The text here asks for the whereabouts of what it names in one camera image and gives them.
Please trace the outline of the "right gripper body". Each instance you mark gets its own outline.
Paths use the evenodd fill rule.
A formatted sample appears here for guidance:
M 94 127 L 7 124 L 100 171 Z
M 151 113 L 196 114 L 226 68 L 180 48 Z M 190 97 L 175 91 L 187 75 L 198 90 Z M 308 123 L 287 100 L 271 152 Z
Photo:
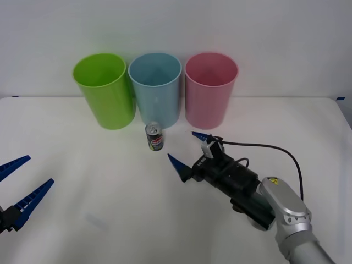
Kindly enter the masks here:
M 201 182 L 205 180 L 215 188 L 233 188 L 234 180 L 230 171 L 234 167 L 234 159 L 223 151 L 213 151 L 213 158 L 203 155 L 192 167 L 192 178 Z

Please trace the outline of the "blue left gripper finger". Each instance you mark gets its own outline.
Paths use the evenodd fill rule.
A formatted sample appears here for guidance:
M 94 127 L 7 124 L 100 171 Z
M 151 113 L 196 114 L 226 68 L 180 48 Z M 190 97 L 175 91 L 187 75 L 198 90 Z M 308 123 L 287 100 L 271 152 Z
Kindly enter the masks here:
M 51 178 L 15 205 L 7 208 L 5 210 L 5 230 L 8 232 L 20 230 L 53 184 L 54 180 Z
M 24 163 L 29 161 L 31 157 L 29 155 L 17 158 L 8 163 L 0 165 L 0 181 L 3 181 L 6 177 L 11 175 L 15 170 L 21 167 Z

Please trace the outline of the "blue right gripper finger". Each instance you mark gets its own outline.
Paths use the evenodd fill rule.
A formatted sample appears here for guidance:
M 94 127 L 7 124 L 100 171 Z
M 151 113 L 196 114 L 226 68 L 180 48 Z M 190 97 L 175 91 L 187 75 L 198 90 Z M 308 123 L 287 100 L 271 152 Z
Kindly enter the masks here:
M 222 142 L 222 138 L 218 136 L 213 136 L 212 134 L 204 134 L 200 132 L 192 131 L 191 134 L 203 142 Z
M 181 179 L 182 182 L 187 182 L 190 179 L 195 179 L 194 178 L 195 174 L 194 174 L 194 171 L 191 167 L 184 164 L 180 160 L 176 159 L 171 154 L 168 154 L 168 158 L 169 158 L 172 166 L 174 167 L 174 169 L 178 173 L 179 178 Z

